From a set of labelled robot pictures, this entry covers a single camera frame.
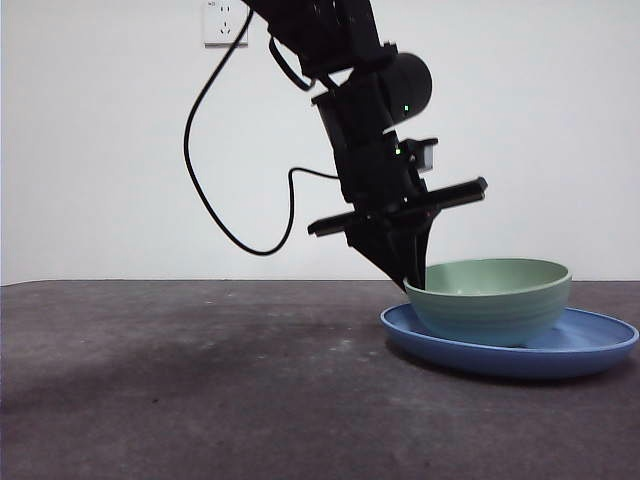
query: plate rim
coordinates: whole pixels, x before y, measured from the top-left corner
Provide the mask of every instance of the plate rim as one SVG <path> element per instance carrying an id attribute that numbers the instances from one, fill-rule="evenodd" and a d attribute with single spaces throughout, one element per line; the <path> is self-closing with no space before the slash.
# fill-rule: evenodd
<path id="1" fill-rule="evenodd" d="M 631 346 L 633 344 L 635 344 L 638 341 L 638 338 L 640 337 L 640 333 L 638 333 L 638 329 L 636 327 L 634 327 L 633 325 L 630 325 L 626 322 L 623 322 L 622 320 L 619 320 L 617 318 L 611 317 L 609 315 L 604 315 L 602 313 L 597 313 L 597 312 L 591 312 L 589 310 L 582 310 L 579 308 L 572 308 L 572 307 L 565 307 L 565 311 L 566 310 L 570 310 L 570 311 L 574 311 L 574 312 L 578 312 L 578 313 L 582 313 L 582 314 L 588 314 L 588 315 L 593 315 L 595 317 L 598 317 L 600 319 L 603 320 L 608 320 L 610 322 L 613 323 L 617 323 L 619 325 L 622 325 L 623 327 L 625 327 L 626 329 L 630 330 L 632 335 L 631 338 L 623 341 L 623 342 L 618 342 L 618 343 L 614 343 L 611 345 L 604 345 L 604 346 L 600 346 L 600 347 L 588 347 L 588 348 L 571 348 L 571 349 L 551 349 L 551 348 L 522 348 L 522 347 L 500 347 L 497 345 L 483 345 L 483 344 L 479 344 L 479 343 L 469 343 L 469 342 L 460 342 L 458 340 L 449 340 L 446 338 L 439 338 L 439 337 L 434 337 L 431 335 L 424 335 L 422 333 L 417 333 L 417 332 L 412 332 L 410 330 L 403 330 L 397 326 L 395 326 L 394 324 L 392 324 L 391 322 L 389 322 L 385 316 L 388 312 L 390 312 L 391 310 L 395 310 L 395 309 L 400 309 L 403 307 L 409 307 L 409 308 L 413 308 L 413 306 L 411 305 L 411 303 L 403 303 L 400 305 L 395 305 L 389 308 L 386 308 L 381 314 L 380 314 L 380 320 L 382 321 L 382 323 L 388 327 L 391 328 L 392 330 L 399 332 L 403 335 L 409 335 L 409 336 L 413 336 L 413 337 L 418 337 L 422 340 L 428 340 L 428 341 L 436 341 L 438 343 L 444 343 L 444 344 L 448 344 L 448 345 L 454 345 L 454 346 L 458 346 L 458 347 L 464 347 L 464 348 L 473 348 L 473 349 L 480 349 L 480 350 L 488 350 L 488 351 L 498 351 L 498 352 L 509 352 L 509 353 L 530 353 L 530 354 L 573 354 L 573 353 L 593 353 L 593 352 L 606 352 L 606 351 L 611 351 L 611 350 L 618 350 L 618 349 L 622 349 L 628 346 Z"/>

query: black cable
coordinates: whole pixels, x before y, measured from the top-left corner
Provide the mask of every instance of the black cable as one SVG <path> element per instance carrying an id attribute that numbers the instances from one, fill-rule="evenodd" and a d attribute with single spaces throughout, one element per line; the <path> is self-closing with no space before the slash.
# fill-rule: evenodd
<path id="1" fill-rule="evenodd" d="M 302 167 L 293 167 L 291 170 L 289 170 L 289 173 L 287 174 L 287 178 L 289 180 L 289 222 L 287 223 L 287 228 L 280 242 L 272 249 L 265 250 L 265 251 L 255 250 L 245 245 L 240 240 L 238 240 L 238 238 L 235 235 L 233 235 L 233 233 L 231 233 L 231 231 L 224 225 L 224 223 L 222 223 L 222 220 L 220 220 L 220 217 L 218 217 L 216 212 L 213 210 L 213 208 L 211 207 L 211 204 L 207 200 L 206 195 L 202 191 L 202 187 L 200 187 L 200 183 L 198 182 L 196 174 L 193 171 L 193 166 L 191 165 L 191 155 L 189 154 L 189 138 L 191 137 L 191 126 L 193 124 L 193 119 L 196 115 L 196 112 L 198 111 L 198 108 L 200 107 L 200 104 L 202 103 L 202 100 L 204 99 L 207 92 L 211 88 L 211 85 L 213 84 L 215 79 L 218 77 L 218 75 L 224 68 L 225 64 L 227 63 L 227 61 L 229 60 L 229 58 L 231 57 L 235 49 L 238 47 L 240 40 L 242 39 L 245 32 L 247 31 L 247 28 L 249 28 L 249 23 L 251 23 L 252 18 L 253 18 L 253 10 L 250 10 L 249 15 L 247 16 L 247 20 L 244 22 L 244 25 L 242 26 L 240 33 L 238 34 L 236 39 L 233 41 L 233 43 L 229 47 L 229 50 L 227 50 L 227 53 L 224 55 L 224 57 L 222 57 L 222 60 L 220 61 L 216 69 L 213 71 L 213 74 L 211 75 L 211 77 L 205 84 L 204 88 L 198 95 L 198 98 L 196 99 L 195 103 L 193 104 L 193 107 L 191 108 L 191 112 L 189 113 L 189 118 L 187 119 L 187 125 L 185 127 L 185 131 L 184 131 L 183 150 L 184 150 L 185 163 L 187 164 L 187 170 L 189 171 L 189 176 L 191 177 L 193 186 L 196 188 L 196 191 L 200 196 L 200 200 L 202 200 L 202 203 L 204 204 L 205 208 L 209 212 L 209 215 L 211 215 L 211 217 L 216 222 L 218 227 L 220 227 L 220 229 L 229 238 L 229 240 L 231 240 L 233 243 L 235 243 L 238 247 L 240 247 L 245 252 L 251 253 L 253 255 L 259 255 L 259 256 L 265 257 L 268 255 L 273 255 L 278 250 L 280 250 L 284 246 L 284 244 L 287 242 L 287 240 L 289 239 L 289 235 L 291 234 L 291 228 L 293 227 L 293 218 L 295 214 L 295 195 L 294 195 L 294 189 L 293 189 L 293 174 L 295 172 L 304 172 L 312 175 L 317 175 L 323 178 L 338 179 L 338 177 L 334 175 L 328 175 L 326 173 L 316 172 L 314 170 L 309 170 L 307 168 L 302 168 Z"/>
<path id="2" fill-rule="evenodd" d="M 316 84 L 316 79 L 312 78 L 311 82 L 307 84 L 298 75 L 296 75 L 296 73 L 289 66 L 287 61 L 284 59 L 284 57 L 278 50 L 278 47 L 276 46 L 276 40 L 275 38 L 273 38 L 273 36 L 271 37 L 271 40 L 269 40 L 269 51 L 271 52 L 271 56 L 273 57 L 273 59 L 280 66 L 280 69 L 284 72 L 287 78 L 293 82 L 293 84 L 296 87 L 298 87 L 300 90 L 303 90 L 305 92 L 308 92 L 314 87 L 314 85 Z"/>

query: power socket faceplate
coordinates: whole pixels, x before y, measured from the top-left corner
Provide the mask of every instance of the power socket faceplate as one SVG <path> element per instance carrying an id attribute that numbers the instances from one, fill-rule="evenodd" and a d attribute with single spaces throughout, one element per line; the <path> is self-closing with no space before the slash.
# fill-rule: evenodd
<path id="1" fill-rule="evenodd" d="M 204 5 L 205 47 L 226 47 L 233 43 L 242 29 L 249 7 L 240 0 L 208 0 Z M 249 31 L 240 40 L 240 46 L 249 45 Z"/>

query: electrical wire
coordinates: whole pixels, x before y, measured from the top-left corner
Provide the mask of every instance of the electrical wire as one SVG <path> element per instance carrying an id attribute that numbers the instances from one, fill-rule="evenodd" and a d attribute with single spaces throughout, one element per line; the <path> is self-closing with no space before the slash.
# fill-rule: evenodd
<path id="1" fill-rule="evenodd" d="M 209 80 L 205 84 L 204 88 L 202 89 L 202 91 L 200 92 L 198 97 L 196 98 L 196 101 L 193 104 L 193 107 L 191 108 L 191 112 L 189 113 L 189 117 L 187 119 L 187 124 L 185 126 L 183 150 L 184 150 L 185 163 L 187 165 L 187 170 L 189 172 L 189 176 L 191 177 L 191 181 L 193 182 L 193 186 L 195 187 L 196 191 L 198 192 L 198 196 L 200 197 L 200 200 L 202 200 L 202 203 L 204 204 L 205 208 L 209 212 L 209 215 L 211 215 L 211 218 L 213 218 L 213 220 L 216 222 L 216 225 L 218 225 L 218 227 L 220 227 L 220 230 L 222 230 L 222 232 L 229 238 L 229 240 L 231 240 L 234 244 L 236 244 L 238 247 L 240 247 L 245 252 L 251 253 L 253 255 L 258 255 L 258 256 L 261 256 L 261 257 L 266 257 L 266 256 L 273 255 L 274 253 L 278 252 L 284 246 L 284 244 L 287 243 L 287 240 L 289 239 L 289 235 L 291 234 L 291 229 L 293 227 L 293 219 L 294 219 L 294 216 L 295 216 L 295 192 L 294 192 L 294 188 L 293 188 L 293 174 L 295 172 L 304 172 L 304 173 L 309 173 L 311 175 L 316 175 L 318 177 L 330 178 L 330 179 L 333 179 L 333 180 L 337 180 L 338 177 L 336 177 L 335 175 L 329 175 L 329 174 L 326 174 L 326 173 L 316 172 L 315 170 L 309 170 L 308 168 L 302 168 L 302 167 L 293 167 L 292 169 L 289 170 L 289 173 L 287 174 L 287 178 L 288 178 L 288 181 L 289 181 L 289 221 L 287 222 L 287 228 L 286 228 L 286 230 L 284 232 L 284 235 L 282 236 L 282 239 L 280 240 L 280 242 L 278 242 L 278 244 L 275 247 L 273 247 L 273 248 L 271 248 L 269 250 L 256 250 L 256 249 L 251 248 L 248 245 L 244 244 L 243 242 L 241 242 L 233 233 L 231 233 L 231 231 L 225 226 L 225 224 L 222 222 L 222 220 L 220 220 L 220 217 L 218 217 L 216 212 L 213 210 L 213 207 L 211 206 L 211 204 L 207 200 L 207 196 L 204 194 L 204 191 L 202 190 L 202 187 L 200 186 L 200 182 L 198 182 L 198 178 L 196 177 L 196 174 L 195 174 L 195 172 L 193 170 L 193 165 L 191 164 L 191 155 L 189 153 L 189 139 L 191 137 L 191 127 L 193 125 L 193 119 L 194 119 L 194 117 L 195 117 L 195 115 L 196 115 L 196 113 L 198 111 L 198 108 L 200 107 L 200 104 L 202 103 L 202 100 L 207 95 L 207 92 L 211 88 L 211 85 L 216 80 L 216 78 L 218 77 L 218 75 L 220 74 L 220 72 L 222 71 L 224 66 L 226 65 L 227 61 L 229 60 L 229 58 L 231 57 L 233 52 L 238 47 L 238 44 L 240 43 L 240 40 L 242 39 L 242 37 L 244 36 L 245 32 L 247 31 L 247 28 L 249 28 L 249 24 L 251 23 L 251 19 L 252 18 L 253 18 L 253 10 L 250 10 L 249 11 L 249 15 L 247 16 L 247 20 L 244 22 L 244 25 L 242 26 L 242 29 L 240 30 L 240 33 L 238 34 L 236 39 L 233 41 L 233 43 L 229 47 L 229 49 L 225 53 L 224 57 L 222 57 L 222 60 L 220 60 L 220 63 L 215 68 L 215 70 L 211 74 L 211 77 L 209 78 Z"/>

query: bowl rim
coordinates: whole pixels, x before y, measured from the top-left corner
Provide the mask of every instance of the bowl rim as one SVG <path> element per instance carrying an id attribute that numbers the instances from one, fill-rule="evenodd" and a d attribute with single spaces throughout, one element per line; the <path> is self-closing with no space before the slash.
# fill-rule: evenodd
<path id="1" fill-rule="evenodd" d="M 507 295 L 518 295 L 521 293 L 533 293 L 533 292 L 537 292 L 540 290 L 544 290 L 546 288 L 551 288 L 551 287 L 555 287 L 557 285 L 560 285 L 564 282 L 566 282 L 567 280 L 571 280 L 572 277 L 572 273 L 571 270 L 569 269 L 569 267 L 567 267 L 566 265 L 563 265 L 561 263 L 558 262 L 554 262 L 553 260 L 544 260 L 541 258 L 527 258 L 527 257 L 486 257 L 486 258 L 469 258 L 469 259 L 465 259 L 465 260 L 455 260 L 452 262 L 440 262 L 440 263 L 435 263 L 433 265 L 427 265 L 426 270 L 428 270 L 431 267 L 439 267 L 441 265 L 454 265 L 457 263 L 469 263 L 469 262 L 483 262 L 483 261 L 487 261 L 487 260 L 526 260 L 526 261 L 531 261 L 531 262 L 539 262 L 539 263 L 549 263 L 552 265 L 556 265 L 558 267 L 564 268 L 566 270 L 566 274 L 563 275 L 561 278 L 554 280 L 553 282 L 547 282 L 547 283 L 542 283 L 540 285 L 536 285 L 533 287 L 526 287 L 526 288 L 517 288 L 514 290 L 509 290 L 508 292 L 505 293 L 442 293 L 442 292 L 433 292 L 433 291 L 429 291 L 429 290 L 423 290 L 420 288 L 416 288 L 413 285 L 411 285 L 409 283 L 409 281 L 407 280 L 407 278 L 405 277 L 404 280 L 402 281 L 404 286 L 405 286 L 405 290 L 411 290 L 413 292 L 416 293 L 421 293 L 421 294 L 426 294 L 429 296 L 434 296 L 434 297 L 451 297 L 451 298 L 460 298 L 460 297 L 466 297 L 466 298 L 491 298 L 491 297 L 504 297 Z"/>

